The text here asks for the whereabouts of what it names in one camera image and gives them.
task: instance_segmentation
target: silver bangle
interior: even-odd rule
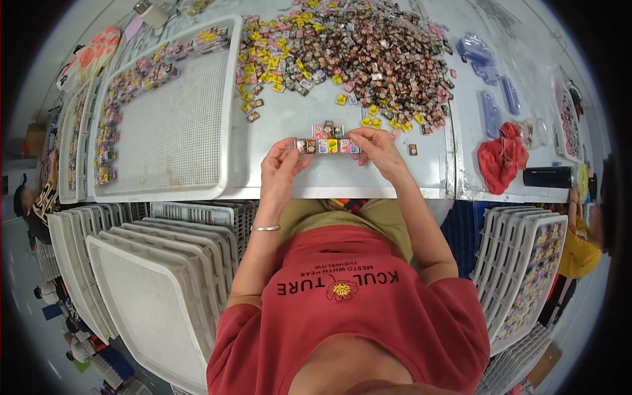
[[[250,230],[251,231],[278,231],[281,229],[280,225],[275,225],[275,226],[263,226],[261,228],[255,227],[255,226],[251,226]]]

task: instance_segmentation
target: woman's left hand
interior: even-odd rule
[[[292,198],[294,177],[310,165],[309,155],[301,157],[294,147],[295,141],[294,137],[289,137],[274,144],[261,162],[259,211],[265,209],[268,216],[276,219]]]

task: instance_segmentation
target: person in black shirt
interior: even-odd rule
[[[44,244],[51,244],[47,215],[59,211],[59,195],[57,192],[57,151],[52,151],[51,172],[48,182],[40,193],[25,186],[26,174],[22,176],[20,186],[13,195],[13,212],[24,218],[31,232]]]

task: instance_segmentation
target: pile of packets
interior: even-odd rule
[[[86,98],[88,97],[88,89],[84,88],[77,96],[77,103],[75,104],[75,120],[73,123],[73,136],[70,139],[69,161],[68,161],[68,189],[71,191],[76,190],[77,179],[77,146],[79,144],[79,133],[81,132],[81,118],[83,114],[83,107],[85,106]]]
[[[138,59],[133,68],[114,77],[107,88],[106,101],[101,107],[102,121],[99,123],[94,159],[94,167],[97,168],[95,185],[105,185],[116,179],[117,174],[112,165],[116,159],[114,146],[119,140],[116,125],[122,120],[123,106],[178,77],[179,69],[175,67],[175,62],[223,51],[229,47],[228,27],[214,26],[202,30],[186,45],[180,41],[161,45],[156,53]]]
[[[344,137],[344,128],[325,121],[324,125],[312,126],[313,138],[297,138],[295,145],[301,154],[360,154],[362,150]]]
[[[541,225],[536,230],[525,276],[496,341],[509,339],[533,318],[544,288],[555,277],[565,235],[563,222]]]
[[[443,30],[397,4],[381,0],[295,0],[301,10],[277,20],[245,17],[236,83],[242,109],[254,121],[244,85],[272,84],[307,96],[332,78],[344,93],[339,105],[377,106],[399,130],[413,119],[430,134],[445,125],[454,83],[444,52],[453,50]]]

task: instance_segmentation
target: black thermos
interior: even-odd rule
[[[528,167],[522,173],[522,180],[526,186],[571,189],[573,168],[571,166]]]

